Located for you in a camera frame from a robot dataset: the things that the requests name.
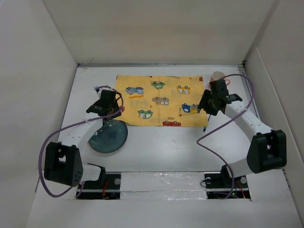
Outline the yellow car-print cloth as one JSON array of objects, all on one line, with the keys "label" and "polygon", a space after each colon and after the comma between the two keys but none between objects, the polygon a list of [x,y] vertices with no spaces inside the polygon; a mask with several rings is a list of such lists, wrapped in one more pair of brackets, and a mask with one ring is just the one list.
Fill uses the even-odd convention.
[{"label": "yellow car-print cloth", "polygon": [[206,127],[208,116],[198,109],[204,92],[202,76],[118,75],[122,94],[118,120],[136,126]]}]

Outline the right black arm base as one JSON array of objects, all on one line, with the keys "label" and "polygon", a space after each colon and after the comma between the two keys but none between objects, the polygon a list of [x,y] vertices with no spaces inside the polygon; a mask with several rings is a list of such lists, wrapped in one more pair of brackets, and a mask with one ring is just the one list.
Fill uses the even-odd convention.
[{"label": "right black arm base", "polygon": [[204,173],[200,182],[206,190],[207,199],[251,199],[246,175],[232,180],[226,168]]}]

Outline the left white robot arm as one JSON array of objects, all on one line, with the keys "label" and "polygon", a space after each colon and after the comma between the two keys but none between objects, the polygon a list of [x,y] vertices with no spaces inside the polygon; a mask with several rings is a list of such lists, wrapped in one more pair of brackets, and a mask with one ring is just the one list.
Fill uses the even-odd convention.
[{"label": "left white robot arm", "polygon": [[115,90],[100,90],[98,100],[85,111],[84,120],[65,127],[65,130],[71,128],[72,132],[60,142],[47,145],[44,179],[70,187],[86,181],[95,188],[105,185],[105,168],[85,163],[81,151],[105,121],[121,115],[119,99],[122,99],[122,95]]}]

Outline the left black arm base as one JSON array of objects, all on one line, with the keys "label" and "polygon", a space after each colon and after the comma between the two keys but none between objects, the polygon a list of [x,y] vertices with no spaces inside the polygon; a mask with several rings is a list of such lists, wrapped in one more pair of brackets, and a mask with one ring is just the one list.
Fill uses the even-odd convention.
[{"label": "left black arm base", "polygon": [[80,200],[119,200],[121,186],[121,173],[107,172],[102,183],[87,181],[78,185],[76,198]]}]

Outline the teal ceramic plate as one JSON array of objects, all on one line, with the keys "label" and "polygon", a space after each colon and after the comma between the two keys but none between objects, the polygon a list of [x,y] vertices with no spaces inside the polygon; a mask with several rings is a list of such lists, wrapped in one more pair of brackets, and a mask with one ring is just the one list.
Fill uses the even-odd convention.
[{"label": "teal ceramic plate", "polygon": [[128,137],[127,125],[123,121],[109,120],[98,129],[88,141],[90,147],[99,153],[119,150]]}]

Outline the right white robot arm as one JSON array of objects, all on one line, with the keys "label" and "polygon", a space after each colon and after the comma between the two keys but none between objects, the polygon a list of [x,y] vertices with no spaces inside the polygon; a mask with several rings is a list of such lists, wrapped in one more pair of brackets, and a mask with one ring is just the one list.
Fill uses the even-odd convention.
[{"label": "right white robot arm", "polygon": [[229,117],[251,141],[247,156],[222,167],[219,181],[231,187],[240,176],[279,169],[287,164],[286,134],[273,130],[245,107],[242,98],[230,94],[225,80],[209,84],[199,103],[199,109],[216,116],[222,112]]}]

